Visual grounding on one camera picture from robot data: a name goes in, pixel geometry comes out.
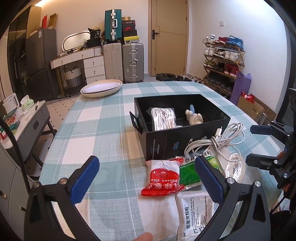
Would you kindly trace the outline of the person's left hand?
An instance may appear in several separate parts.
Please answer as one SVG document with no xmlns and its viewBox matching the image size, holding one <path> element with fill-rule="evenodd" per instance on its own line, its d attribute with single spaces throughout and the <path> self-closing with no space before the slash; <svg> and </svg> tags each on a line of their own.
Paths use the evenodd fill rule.
<svg viewBox="0 0 296 241">
<path fill-rule="evenodd" d="M 133 241 L 153 241 L 153 236 L 150 232 L 144 232 Z"/>
</svg>

